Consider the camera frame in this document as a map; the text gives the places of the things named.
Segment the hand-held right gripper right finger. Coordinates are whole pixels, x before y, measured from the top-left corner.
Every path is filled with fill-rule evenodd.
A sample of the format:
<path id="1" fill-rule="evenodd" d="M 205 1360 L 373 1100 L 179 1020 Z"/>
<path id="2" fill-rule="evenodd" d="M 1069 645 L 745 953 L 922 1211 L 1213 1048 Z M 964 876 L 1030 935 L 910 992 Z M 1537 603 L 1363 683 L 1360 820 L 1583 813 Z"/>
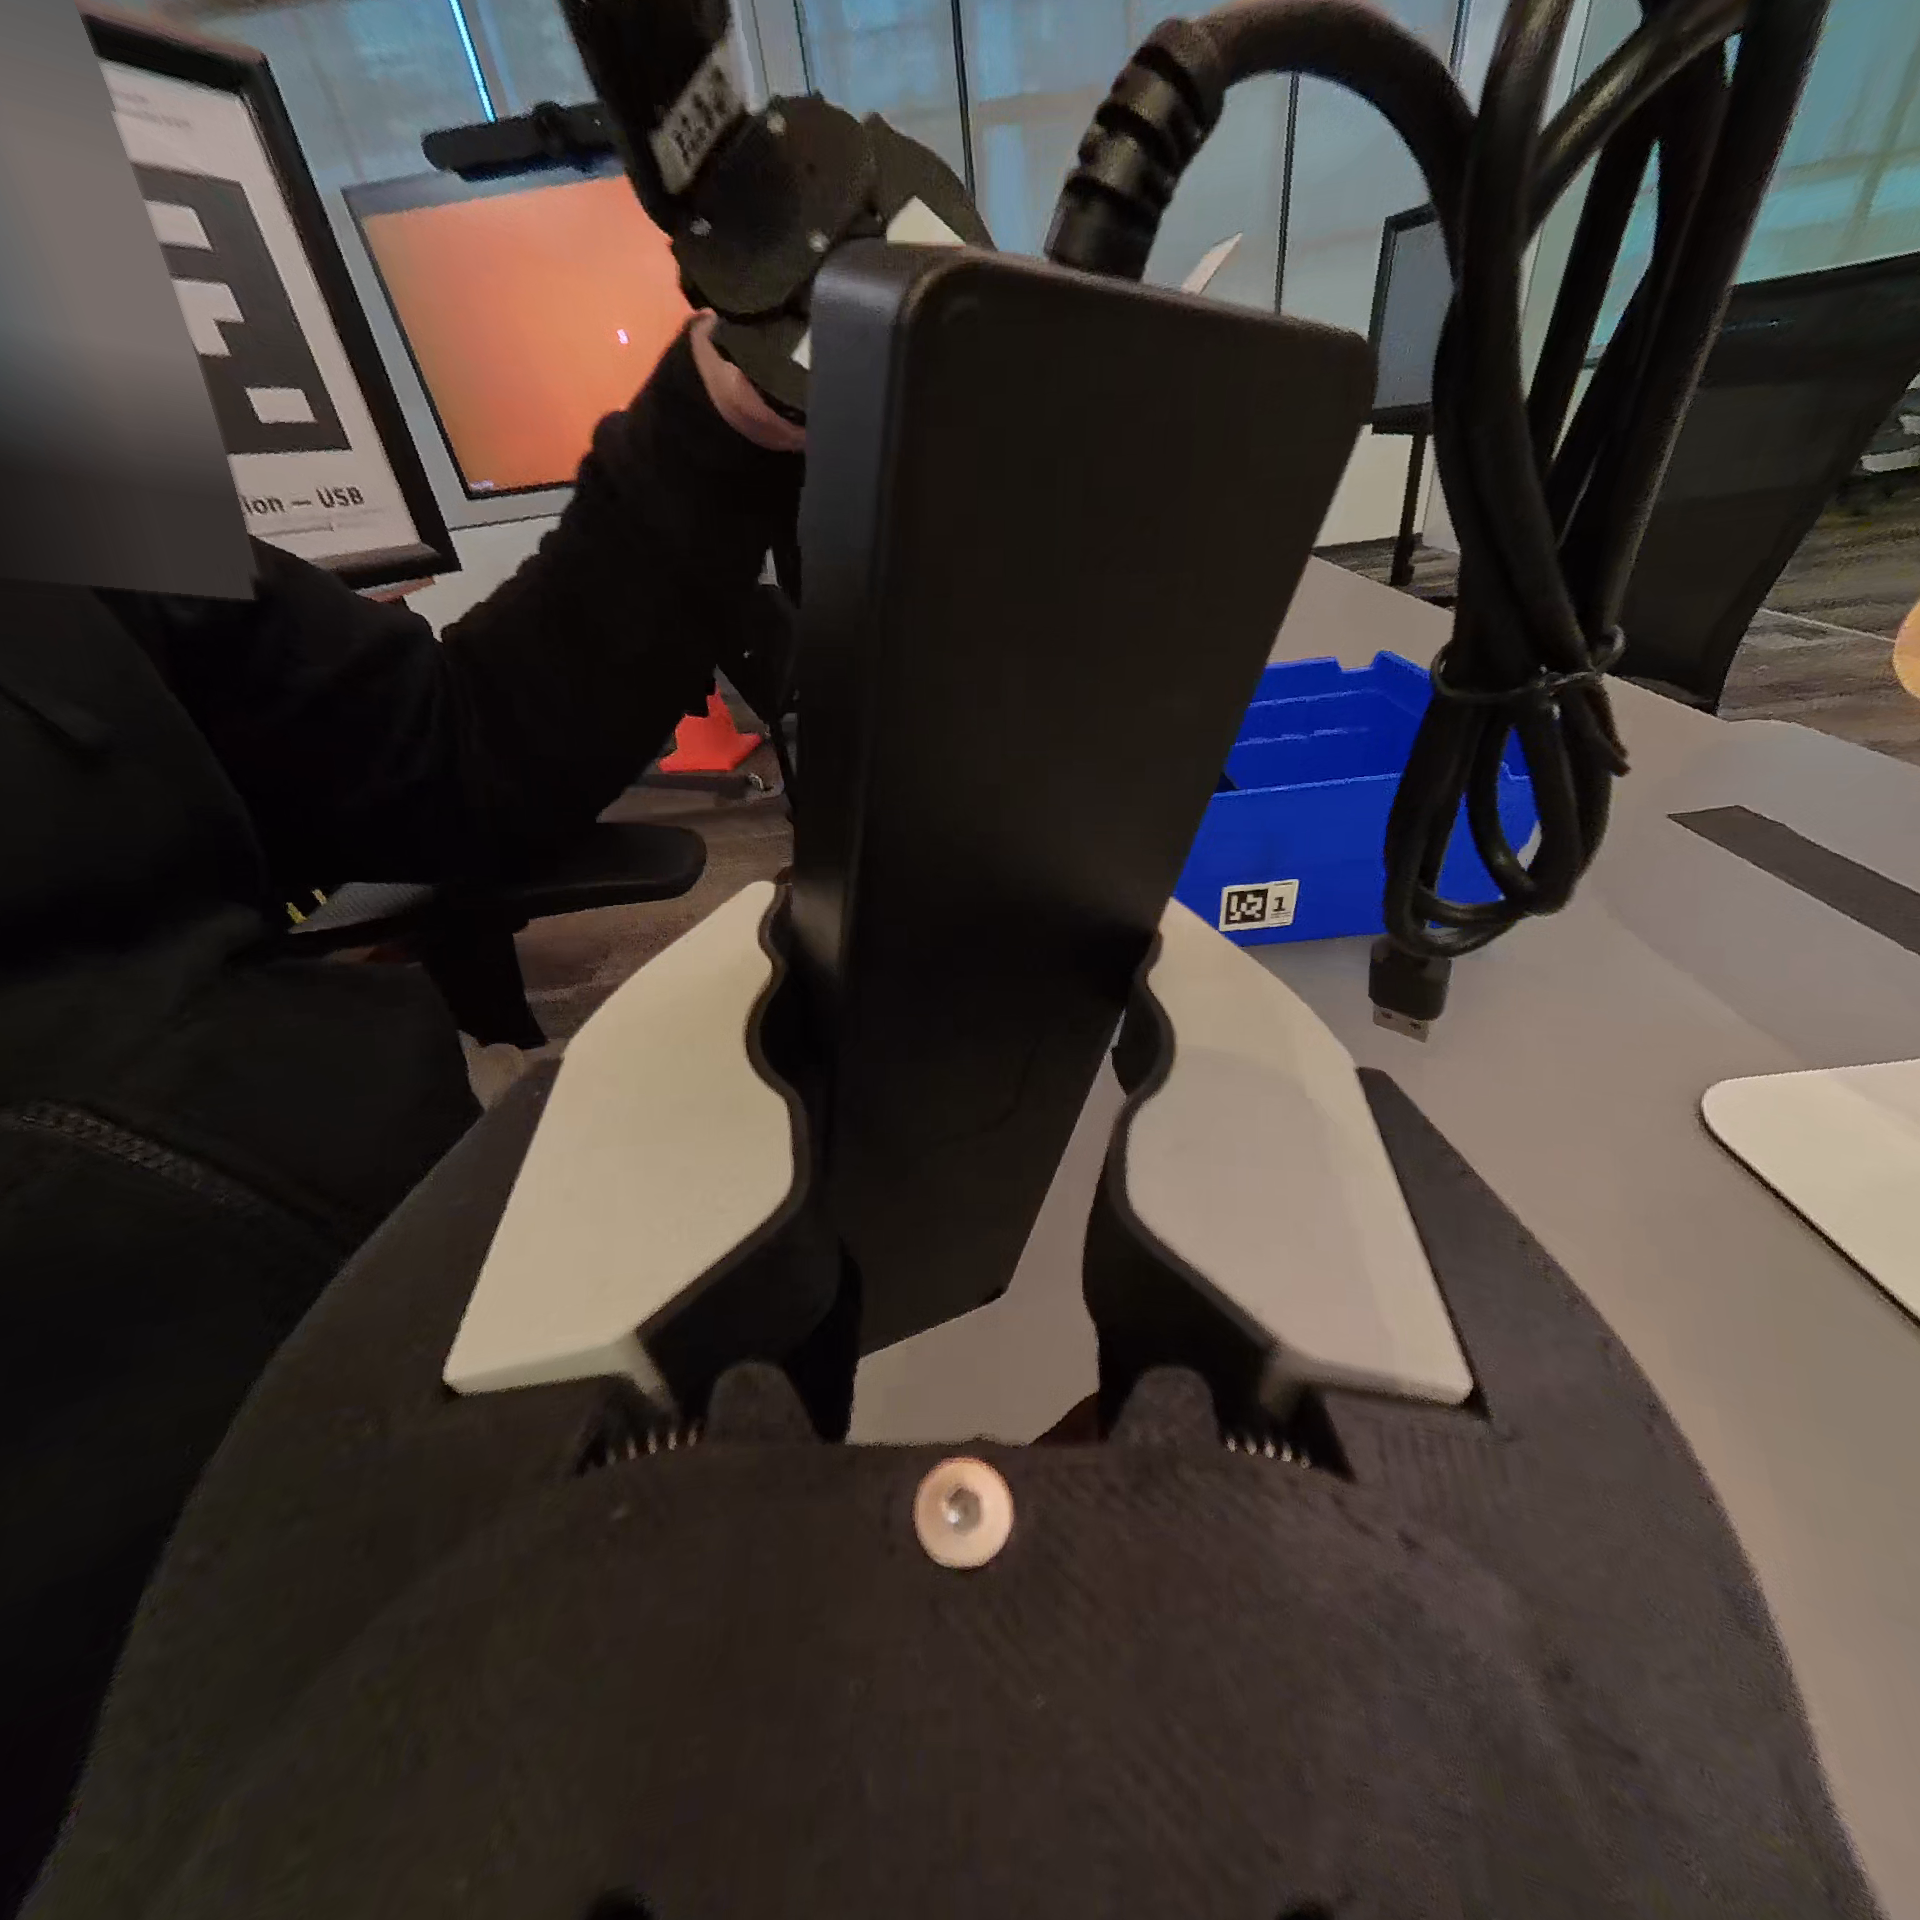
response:
<path id="1" fill-rule="evenodd" d="M 1166 902 L 1119 1027 L 1082 1304 L 1098 1414 L 1186 1369 L 1224 1423 L 1307 1393 L 1463 1410 L 1469 1354 L 1332 1027 Z"/>

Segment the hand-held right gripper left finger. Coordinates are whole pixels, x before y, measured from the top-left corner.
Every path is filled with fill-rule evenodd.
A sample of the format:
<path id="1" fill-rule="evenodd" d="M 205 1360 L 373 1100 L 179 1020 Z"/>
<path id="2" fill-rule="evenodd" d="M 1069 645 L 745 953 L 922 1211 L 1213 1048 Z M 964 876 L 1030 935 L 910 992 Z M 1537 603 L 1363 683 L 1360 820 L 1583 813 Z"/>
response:
<path id="1" fill-rule="evenodd" d="M 745 884 L 566 1041 L 444 1348 L 463 1398 L 620 1381 L 697 1421 L 811 1333 L 811 1139 L 765 1064 L 779 884 Z"/>

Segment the black usb hub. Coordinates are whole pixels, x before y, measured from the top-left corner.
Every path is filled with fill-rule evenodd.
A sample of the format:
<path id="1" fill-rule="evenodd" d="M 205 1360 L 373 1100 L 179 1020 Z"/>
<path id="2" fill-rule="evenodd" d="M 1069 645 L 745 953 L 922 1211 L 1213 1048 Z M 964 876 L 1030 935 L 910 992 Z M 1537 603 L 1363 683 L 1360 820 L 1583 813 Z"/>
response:
<path id="1" fill-rule="evenodd" d="M 823 266 L 788 963 L 857 1360 L 1011 1283 L 1376 388 L 1035 255 Z"/>

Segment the person's left forearm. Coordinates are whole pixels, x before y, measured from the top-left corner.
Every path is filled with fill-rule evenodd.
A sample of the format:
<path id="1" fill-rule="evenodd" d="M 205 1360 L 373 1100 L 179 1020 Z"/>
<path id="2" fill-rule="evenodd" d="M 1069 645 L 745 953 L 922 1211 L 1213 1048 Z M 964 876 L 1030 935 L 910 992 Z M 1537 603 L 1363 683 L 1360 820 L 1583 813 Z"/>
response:
<path id="1" fill-rule="evenodd" d="M 470 871 L 588 831 L 701 707 L 765 554 L 799 531 L 800 452 L 742 442 L 689 326 L 613 410 L 535 551 L 439 631 Z"/>

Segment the person's left hand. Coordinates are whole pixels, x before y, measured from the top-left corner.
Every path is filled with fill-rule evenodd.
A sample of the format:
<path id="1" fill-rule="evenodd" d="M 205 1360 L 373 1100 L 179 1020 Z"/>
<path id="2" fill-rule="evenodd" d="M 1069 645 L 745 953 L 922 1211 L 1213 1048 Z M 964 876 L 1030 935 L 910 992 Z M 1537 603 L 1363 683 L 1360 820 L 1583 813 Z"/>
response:
<path id="1" fill-rule="evenodd" d="M 728 363 L 710 343 L 715 332 L 715 317 L 710 313 L 697 313 L 690 326 L 689 326 L 689 343 L 690 343 L 690 368 L 701 378 L 701 391 L 710 401 L 710 410 L 754 447 L 760 452 L 800 452 L 807 447 L 807 430 L 800 419 L 788 419 L 754 382 L 736 363 Z"/>

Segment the dark computer monitor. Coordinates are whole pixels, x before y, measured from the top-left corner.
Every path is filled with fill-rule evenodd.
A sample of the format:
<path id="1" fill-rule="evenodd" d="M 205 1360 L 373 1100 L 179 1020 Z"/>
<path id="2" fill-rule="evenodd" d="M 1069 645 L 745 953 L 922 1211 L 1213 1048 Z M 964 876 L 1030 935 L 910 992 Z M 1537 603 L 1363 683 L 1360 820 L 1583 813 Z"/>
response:
<path id="1" fill-rule="evenodd" d="M 1433 452 L 1433 355 L 1452 306 L 1452 269 L 1444 250 L 1444 224 L 1433 205 L 1407 205 L 1386 214 L 1381 229 L 1381 275 L 1369 313 L 1376 344 L 1376 410 L 1381 435 L 1407 442 L 1404 505 L 1387 551 L 1387 586 L 1416 582 L 1419 554 L 1419 511 Z"/>

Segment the black webcam bar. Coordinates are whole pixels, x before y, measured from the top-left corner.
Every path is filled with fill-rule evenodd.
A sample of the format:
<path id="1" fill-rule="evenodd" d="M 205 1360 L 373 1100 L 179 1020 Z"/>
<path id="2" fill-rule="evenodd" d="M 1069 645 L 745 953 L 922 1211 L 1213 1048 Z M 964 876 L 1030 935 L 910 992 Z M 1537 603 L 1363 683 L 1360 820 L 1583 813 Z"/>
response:
<path id="1" fill-rule="evenodd" d="M 588 105 L 541 98 L 526 117 L 504 117 L 483 123 L 451 123 L 422 135 L 422 160 L 457 180 L 509 180 L 545 172 L 597 172 L 617 160 L 613 117 Z"/>

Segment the orange screen computer monitor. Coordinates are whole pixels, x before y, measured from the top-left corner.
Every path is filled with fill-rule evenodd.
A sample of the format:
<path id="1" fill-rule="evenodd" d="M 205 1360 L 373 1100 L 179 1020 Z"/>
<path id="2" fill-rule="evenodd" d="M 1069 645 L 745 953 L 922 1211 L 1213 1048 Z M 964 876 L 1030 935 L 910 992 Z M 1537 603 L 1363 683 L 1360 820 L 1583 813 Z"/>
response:
<path id="1" fill-rule="evenodd" d="M 464 500 L 574 485 L 690 320 L 676 255 L 613 160 L 348 189 Z"/>

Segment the blue plastic bin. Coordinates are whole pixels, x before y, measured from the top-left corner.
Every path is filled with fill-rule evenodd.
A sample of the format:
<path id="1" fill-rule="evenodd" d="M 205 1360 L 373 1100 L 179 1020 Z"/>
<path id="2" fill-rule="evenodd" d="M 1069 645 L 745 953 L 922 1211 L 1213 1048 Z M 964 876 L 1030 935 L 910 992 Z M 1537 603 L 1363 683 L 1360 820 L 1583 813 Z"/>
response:
<path id="1" fill-rule="evenodd" d="M 1240 948 L 1386 930 L 1386 829 L 1430 669 L 1266 660 L 1174 898 Z"/>

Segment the orange cone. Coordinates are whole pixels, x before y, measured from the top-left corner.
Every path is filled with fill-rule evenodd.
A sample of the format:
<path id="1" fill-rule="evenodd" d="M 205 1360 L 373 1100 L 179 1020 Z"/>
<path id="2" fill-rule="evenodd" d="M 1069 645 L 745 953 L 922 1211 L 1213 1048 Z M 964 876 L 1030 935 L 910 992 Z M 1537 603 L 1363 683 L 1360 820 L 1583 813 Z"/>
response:
<path id="1" fill-rule="evenodd" d="M 676 720 L 652 778 L 674 786 L 736 786 L 760 747 L 765 738 L 754 720 L 736 720 L 724 694 L 706 694 L 706 702 Z"/>

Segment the black framed tag sign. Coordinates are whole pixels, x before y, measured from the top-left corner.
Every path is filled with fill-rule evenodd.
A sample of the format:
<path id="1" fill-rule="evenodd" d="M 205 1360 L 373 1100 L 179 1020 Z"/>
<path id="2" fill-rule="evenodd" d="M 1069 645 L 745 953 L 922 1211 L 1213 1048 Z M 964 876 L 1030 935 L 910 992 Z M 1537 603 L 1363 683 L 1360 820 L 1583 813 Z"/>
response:
<path id="1" fill-rule="evenodd" d="M 358 590 L 463 568 L 268 53 L 81 3 L 244 531 Z"/>

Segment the black twist tie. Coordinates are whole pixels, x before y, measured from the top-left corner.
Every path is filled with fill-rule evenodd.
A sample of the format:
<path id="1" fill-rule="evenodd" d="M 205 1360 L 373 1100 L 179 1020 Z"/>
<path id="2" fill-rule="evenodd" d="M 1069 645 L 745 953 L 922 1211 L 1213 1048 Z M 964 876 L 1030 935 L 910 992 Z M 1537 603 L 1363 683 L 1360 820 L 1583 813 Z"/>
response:
<path id="1" fill-rule="evenodd" d="M 1504 687 L 1496 687 L 1496 683 L 1478 687 L 1478 683 L 1458 677 L 1452 645 L 1441 645 L 1441 659 L 1430 660 L 1430 687 L 1441 702 L 1452 702 L 1452 707 L 1529 714 L 1529 707 L 1558 707 L 1574 694 L 1598 694 L 1619 659 L 1626 659 L 1626 631 L 1610 628 L 1583 652 L 1583 669 L 1568 669 L 1568 674 L 1565 669 L 1534 669 Z"/>

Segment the white flat pad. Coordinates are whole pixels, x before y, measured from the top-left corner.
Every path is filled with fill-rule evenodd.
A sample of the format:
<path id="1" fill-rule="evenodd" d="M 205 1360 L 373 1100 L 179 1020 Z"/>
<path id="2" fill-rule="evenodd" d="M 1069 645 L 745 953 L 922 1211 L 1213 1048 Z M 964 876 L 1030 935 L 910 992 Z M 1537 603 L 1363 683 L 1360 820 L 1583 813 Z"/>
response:
<path id="1" fill-rule="evenodd" d="M 1888 1304 L 1920 1311 L 1920 1064 L 1725 1079 L 1703 1133 Z"/>

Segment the black mesh office chair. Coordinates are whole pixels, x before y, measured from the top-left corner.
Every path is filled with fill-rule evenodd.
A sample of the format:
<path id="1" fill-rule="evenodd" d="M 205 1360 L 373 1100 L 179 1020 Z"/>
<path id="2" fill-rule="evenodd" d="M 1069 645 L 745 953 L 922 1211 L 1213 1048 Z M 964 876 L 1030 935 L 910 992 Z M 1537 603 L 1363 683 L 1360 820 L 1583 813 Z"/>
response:
<path id="1" fill-rule="evenodd" d="M 1626 590 L 1619 677 L 1716 714 L 1752 616 L 1848 475 L 1914 473 L 1920 255 L 1731 291 Z"/>

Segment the black tape strip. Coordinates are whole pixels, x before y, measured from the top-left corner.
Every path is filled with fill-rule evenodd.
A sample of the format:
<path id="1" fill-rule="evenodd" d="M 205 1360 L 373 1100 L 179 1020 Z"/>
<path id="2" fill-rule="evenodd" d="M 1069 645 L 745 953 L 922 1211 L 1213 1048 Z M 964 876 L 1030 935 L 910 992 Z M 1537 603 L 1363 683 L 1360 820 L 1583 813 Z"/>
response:
<path id="1" fill-rule="evenodd" d="M 1920 953 L 1920 892 L 1740 802 L 1668 813 L 1675 829 L 1840 913 L 1847 922 Z"/>

